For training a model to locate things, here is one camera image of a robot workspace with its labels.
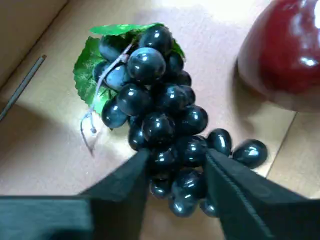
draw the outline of dark purple grape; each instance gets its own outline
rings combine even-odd
[[[98,63],[93,71],[93,79],[95,80],[96,83],[98,83],[99,78],[103,71],[105,71],[110,64],[106,61]],[[112,90],[115,90],[116,92],[119,92],[124,85],[129,83],[131,81],[131,78],[129,74],[127,73],[127,68],[124,64],[119,64],[116,66],[113,70],[111,70],[106,78],[103,80],[103,84],[107,85],[109,88]]]
[[[157,88],[154,102],[159,111],[176,115],[186,108],[189,99],[186,92],[178,85],[162,84]]]
[[[119,64],[106,76],[106,85],[116,92],[119,92],[130,80],[131,78],[127,73],[126,65]]]
[[[256,139],[248,139],[238,145],[232,153],[232,158],[239,163],[254,169],[263,164],[268,157],[267,146]]]
[[[208,125],[208,114],[200,106],[190,105],[175,120],[178,135],[188,136],[201,133]]]
[[[169,197],[168,204],[174,215],[188,218],[195,212],[198,201],[191,194],[183,194]]]
[[[206,162],[207,144],[198,136],[180,137],[175,142],[178,158],[186,167],[196,168]]]
[[[130,116],[128,119],[128,124],[130,127],[133,125],[138,125],[139,127],[141,127],[143,119],[144,119],[144,116],[141,116],[141,115]]]
[[[179,85],[180,88],[183,89],[185,94],[188,97],[188,105],[192,105],[196,102],[196,94],[193,89],[188,85]]]
[[[152,179],[150,183],[150,192],[157,199],[166,198],[171,192],[171,181],[168,179]]]
[[[175,77],[167,77],[163,80],[166,83],[173,83],[177,85],[191,86],[192,80],[188,72],[182,70],[182,72]]]
[[[158,173],[155,173],[155,172],[152,172],[151,171],[151,178],[152,179],[155,179],[155,180],[169,180],[169,181],[173,181],[173,179],[175,178],[176,176],[176,171],[161,171],[161,172],[158,172]]]
[[[118,107],[115,97],[104,104],[101,119],[108,128],[115,129],[121,127],[127,118],[127,115]]]
[[[127,62],[129,75],[143,85],[152,85],[166,70],[166,62],[157,50],[142,47],[135,50]]]
[[[217,208],[211,203],[211,201],[206,197],[200,202],[201,210],[210,218],[217,218],[218,212]]]
[[[151,145],[169,144],[175,136],[175,123],[166,114],[153,112],[144,118],[142,131]]]
[[[149,159],[150,169],[153,173],[173,171],[180,167],[180,161],[174,157],[173,147],[155,147]]]
[[[119,36],[103,36],[99,43],[100,54],[110,63],[114,62],[130,42]]]
[[[215,149],[229,157],[232,148],[232,139],[227,130],[222,128],[212,130],[206,138],[206,143],[208,148]]]
[[[179,53],[171,52],[166,64],[166,73],[169,76],[178,76],[184,68],[184,60]]]
[[[141,36],[139,48],[148,47],[158,50],[164,56],[168,55],[174,45],[171,32],[165,26],[155,25],[148,28]]]
[[[171,192],[175,196],[190,194],[196,199],[205,198],[207,194],[205,175],[193,168],[183,169],[176,175]]]
[[[119,108],[128,116],[145,113],[153,105],[148,90],[132,83],[125,85],[116,98]]]
[[[144,138],[144,135],[142,133],[141,126],[138,126],[136,124],[130,127],[128,134],[128,142],[130,147],[135,151],[139,151],[140,149],[149,147],[148,142]]]
[[[165,74],[159,82],[167,83],[167,84],[176,84],[176,85],[186,85],[191,86],[192,80],[186,71],[182,70],[182,72],[178,76],[172,76],[169,74]]]

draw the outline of artificial grapes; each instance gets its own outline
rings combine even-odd
[[[267,147],[249,139],[232,151],[231,136],[222,128],[212,130],[207,138],[198,135],[207,127],[209,116],[195,105],[192,79],[183,70],[184,59],[168,28],[156,24],[136,38],[126,60],[103,80],[104,87],[118,93],[104,105],[102,121],[118,128],[127,120],[130,147],[151,151],[146,164],[150,192],[158,199],[167,198],[173,214],[189,217],[200,202],[207,216],[217,217],[203,172],[208,149],[255,168],[267,159]],[[131,40],[123,36],[101,39],[99,51],[106,61],[92,71],[96,82]]]

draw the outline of grape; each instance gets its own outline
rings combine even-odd
[[[216,207],[211,203],[211,201],[206,197],[204,200],[200,202],[201,210],[211,218],[217,218],[218,213]]]
[[[190,217],[197,207],[198,201],[191,194],[169,197],[169,209],[180,218]]]
[[[119,128],[126,122],[127,118],[127,115],[117,105],[115,97],[104,104],[101,119],[107,127],[112,129]]]
[[[161,85],[154,98],[156,108],[172,115],[184,110],[189,102],[185,91],[175,84]]]
[[[178,76],[164,76],[162,78],[162,82],[191,86],[192,80],[189,73],[182,70],[182,72]]]
[[[117,104],[128,116],[137,116],[148,111],[152,106],[152,98],[148,90],[129,83],[116,96]]]
[[[178,76],[184,68],[184,60],[179,53],[173,51],[166,64],[166,73],[170,76]]]
[[[197,136],[178,138],[175,143],[179,159],[186,167],[200,167],[206,161],[207,144]]]
[[[143,119],[144,118],[141,115],[130,116],[128,119],[128,124],[130,127],[132,127],[134,124],[141,127]]]
[[[164,113],[153,112],[143,120],[142,130],[150,144],[169,144],[175,136],[175,123]]]
[[[148,148],[149,146],[147,140],[145,140],[144,138],[141,126],[138,126],[136,124],[130,127],[128,134],[128,142],[130,147],[136,151],[139,151],[143,148]]]
[[[161,53],[150,47],[135,50],[127,62],[127,70],[132,78],[143,85],[152,85],[166,70],[166,62]]]
[[[106,76],[106,85],[119,92],[130,80],[126,65],[119,64]]]
[[[196,102],[196,94],[193,89],[188,85],[179,85],[179,87],[182,88],[187,95],[188,105],[194,104]]]
[[[158,180],[152,179],[150,184],[150,192],[157,199],[166,198],[171,192],[171,183],[170,180]]]
[[[105,71],[110,66],[106,61],[98,63],[93,71],[93,79],[98,83],[99,78],[103,71]],[[118,64],[113,70],[111,70],[106,78],[103,80],[103,84],[107,85],[109,88],[119,92],[125,84],[130,82],[131,78],[127,73],[127,68],[124,64]]]
[[[173,147],[155,147],[151,151],[150,168],[153,173],[175,170],[180,166],[174,157]]]
[[[266,145],[255,139],[248,139],[238,145],[232,153],[232,158],[248,168],[256,168],[263,164],[268,157]]]
[[[177,117],[175,124],[180,135],[199,134],[207,127],[208,114],[202,107],[190,105]]]
[[[155,180],[169,180],[169,181],[173,181],[174,177],[176,176],[177,172],[174,170],[169,170],[169,171],[161,171],[158,173],[154,173],[151,171],[151,177],[152,179]]]
[[[171,192],[177,196],[185,193],[196,199],[205,198],[207,194],[205,175],[193,168],[185,168],[176,175]]]
[[[232,148],[232,139],[229,132],[222,128],[216,128],[210,132],[206,139],[209,148],[229,157]]]
[[[114,62],[130,42],[119,36],[103,36],[99,43],[100,54],[110,63]]]
[[[168,28],[155,25],[148,28],[141,36],[139,48],[148,47],[158,50],[164,56],[168,55],[174,45],[174,39]]]

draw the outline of grape leaf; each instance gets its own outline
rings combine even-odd
[[[173,49],[172,51],[178,53],[183,59],[186,59],[186,55],[184,51],[181,49],[180,45],[177,43],[175,39],[173,39]]]
[[[93,34],[118,36],[118,35],[126,34],[130,31],[140,33],[157,24],[163,25],[162,23],[152,23],[148,25],[112,24],[112,25],[104,25],[104,26],[94,26],[90,29],[90,31]]]
[[[89,106],[93,102],[97,86],[96,81],[93,79],[92,71],[96,64],[105,61],[99,52],[99,41],[99,38],[88,37],[73,69],[75,88],[78,95]],[[101,114],[105,103],[116,94],[115,91],[101,86],[94,110]]]

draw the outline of table surface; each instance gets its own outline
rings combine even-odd
[[[235,74],[241,44],[269,2],[70,1],[0,93],[0,104],[4,104],[36,59],[47,55],[0,124],[0,194],[73,195],[98,182],[134,153],[127,143],[129,127],[125,125],[111,132],[97,115],[94,121],[99,134],[89,137],[95,145],[94,157],[81,138],[79,123],[88,107],[77,95],[72,70],[90,34],[89,29],[98,25],[165,23],[186,54],[185,70],[193,80],[196,104],[208,112],[209,124],[204,136],[214,128],[225,128],[234,145],[248,138],[263,141],[269,157],[256,169],[263,176],[268,174],[283,142],[285,149],[294,148],[298,154],[302,146],[288,142],[288,137],[284,141],[296,113],[251,95]],[[298,131],[304,126],[308,120],[304,117],[298,114],[292,128]],[[307,132],[303,134],[308,144],[311,140],[307,139]],[[314,141],[319,138],[316,133],[313,137]],[[279,154],[283,159],[291,156],[290,150]],[[275,165],[280,165],[282,171],[271,171],[270,175],[281,182],[288,160],[276,161]],[[317,169],[313,172],[319,183]],[[150,198],[141,239],[193,240],[198,237],[223,239],[219,221],[206,217],[199,209],[191,218],[176,218],[168,211],[166,201]]]

